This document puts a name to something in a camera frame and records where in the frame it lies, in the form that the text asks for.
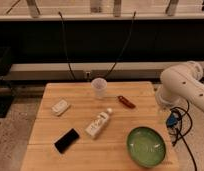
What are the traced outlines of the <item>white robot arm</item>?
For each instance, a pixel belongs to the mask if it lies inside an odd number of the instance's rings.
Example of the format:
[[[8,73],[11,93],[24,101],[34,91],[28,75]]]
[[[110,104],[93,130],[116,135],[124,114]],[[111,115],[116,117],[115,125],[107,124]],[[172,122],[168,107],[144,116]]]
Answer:
[[[164,108],[178,105],[184,98],[204,112],[204,84],[202,66],[195,61],[183,62],[162,71],[161,85],[155,97],[157,103]]]

